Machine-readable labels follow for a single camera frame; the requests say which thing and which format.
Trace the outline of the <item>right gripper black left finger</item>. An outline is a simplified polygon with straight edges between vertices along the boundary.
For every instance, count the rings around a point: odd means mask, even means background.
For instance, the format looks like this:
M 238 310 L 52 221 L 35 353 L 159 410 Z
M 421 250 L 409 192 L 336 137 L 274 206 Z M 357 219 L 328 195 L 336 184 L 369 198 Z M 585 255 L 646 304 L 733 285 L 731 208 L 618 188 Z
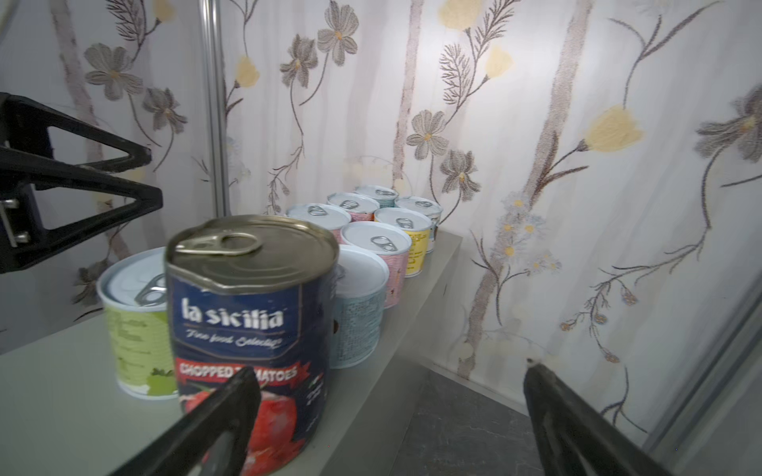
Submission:
M 240 369 L 115 475 L 238 475 L 247 457 L 261 391 L 255 372 Z

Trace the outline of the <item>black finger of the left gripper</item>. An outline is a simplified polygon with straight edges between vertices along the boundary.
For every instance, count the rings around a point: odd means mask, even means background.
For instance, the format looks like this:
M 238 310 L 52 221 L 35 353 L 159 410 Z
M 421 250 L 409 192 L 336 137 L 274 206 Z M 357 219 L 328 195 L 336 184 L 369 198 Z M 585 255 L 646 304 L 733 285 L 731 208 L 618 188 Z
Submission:
M 145 147 L 129 148 L 127 156 L 82 165 L 1 149 L 1 272 L 31 268 L 98 234 L 151 213 L 163 206 L 160 188 L 117 178 L 117 173 L 141 168 L 151 162 Z M 102 192 L 129 198 L 129 204 L 91 217 L 47 228 L 43 224 L 34 192 L 65 188 Z
M 152 162 L 151 151 L 146 146 L 123 139 L 27 97 L 1 93 L 1 142 L 7 142 L 11 150 L 55 159 L 50 128 L 123 153 L 122 157 L 114 159 L 88 161 L 87 168 L 117 174 L 148 166 Z

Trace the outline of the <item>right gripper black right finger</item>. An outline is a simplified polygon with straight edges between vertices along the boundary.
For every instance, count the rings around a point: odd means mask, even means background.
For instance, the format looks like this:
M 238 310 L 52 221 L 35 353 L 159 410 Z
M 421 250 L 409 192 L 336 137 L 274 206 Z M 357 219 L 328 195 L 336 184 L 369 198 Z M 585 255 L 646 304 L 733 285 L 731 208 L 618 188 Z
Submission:
M 667 475 L 664 467 L 539 362 L 523 392 L 547 475 Z

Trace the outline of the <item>green label can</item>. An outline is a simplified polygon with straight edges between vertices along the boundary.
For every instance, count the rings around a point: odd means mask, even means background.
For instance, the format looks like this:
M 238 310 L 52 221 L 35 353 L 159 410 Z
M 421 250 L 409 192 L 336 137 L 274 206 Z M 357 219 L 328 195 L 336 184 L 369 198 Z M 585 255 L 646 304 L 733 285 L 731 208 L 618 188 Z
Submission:
M 127 394 L 146 401 L 178 396 L 167 315 L 164 247 L 110 266 L 98 279 L 116 379 Z

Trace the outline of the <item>dark tin can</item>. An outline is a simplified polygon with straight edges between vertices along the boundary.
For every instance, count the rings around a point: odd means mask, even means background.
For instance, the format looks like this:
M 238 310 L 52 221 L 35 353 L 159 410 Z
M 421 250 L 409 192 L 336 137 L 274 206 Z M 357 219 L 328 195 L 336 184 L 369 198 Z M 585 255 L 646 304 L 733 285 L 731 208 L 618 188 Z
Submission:
M 274 215 L 210 220 L 166 247 L 168 320 L 184 410 L 241 369 L 259 382 L 246 475 L 289 464 L 321 420 L 337 259 L 329 230 Z

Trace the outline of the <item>pink can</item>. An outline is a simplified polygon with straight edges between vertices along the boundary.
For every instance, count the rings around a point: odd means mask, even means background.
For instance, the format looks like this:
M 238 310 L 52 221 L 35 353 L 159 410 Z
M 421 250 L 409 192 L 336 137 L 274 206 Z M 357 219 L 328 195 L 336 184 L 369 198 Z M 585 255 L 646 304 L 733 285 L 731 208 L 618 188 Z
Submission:
M 406 279 L 412 239 L 400 228 L 375 221 L 355 221 L 339 232 L 343 244 L 378 255 L 389 269 L 385 309 L 398 305 Z
M 328 203 L 304 203 L 290 207 L 286 216 L 307 222 L 329 230 L 339 244 L 343 243 L 341 230 L 351 223 L 352 218 L 339 206 Z
M 327 197 L 327 203 L 342 208 L 352 221 L 373 221 L 380 209 L 377 200 L 355 192 L 335 192 Z

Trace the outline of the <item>yellow label can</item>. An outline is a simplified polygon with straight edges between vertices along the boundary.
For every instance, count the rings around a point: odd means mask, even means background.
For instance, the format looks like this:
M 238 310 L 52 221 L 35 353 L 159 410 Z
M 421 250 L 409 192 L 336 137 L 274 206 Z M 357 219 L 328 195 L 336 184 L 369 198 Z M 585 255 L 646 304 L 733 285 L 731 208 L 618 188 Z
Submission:
M 428 216 L 406 208 L 387 207 L 375 212 L 377 222 L 392 225 L 403 231 L 412 242 L 406 269 L 406 277 L 413 278 L 422 273 L 428 252 L 433 222 Z

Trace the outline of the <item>teal coconut can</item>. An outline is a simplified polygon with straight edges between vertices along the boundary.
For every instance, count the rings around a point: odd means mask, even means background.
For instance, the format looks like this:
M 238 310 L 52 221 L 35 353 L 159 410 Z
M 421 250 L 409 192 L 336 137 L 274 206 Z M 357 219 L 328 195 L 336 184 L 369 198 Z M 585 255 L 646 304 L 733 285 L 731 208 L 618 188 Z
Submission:
M 436 246 L 438 227 L 443 213 L 442 206 L 440 206 L 438 202 L 423 198 L 422 196 L 401 196 L 395 200 L 395 204 L 397 207 L 423 214 L 431 220 L 432 225 L 430 227 L 430 237 L 427 249 L 427 253 L 431 254 Z
M 373 186 L 372 184 L 364 184 L 358 186 L 355 189 L 357 194 L 372 198 L 379 203 L 380 208 L 396 207 L 396 199 L 399 197 L 398 192 L 393 188 L 385 188 L 385 186 Z

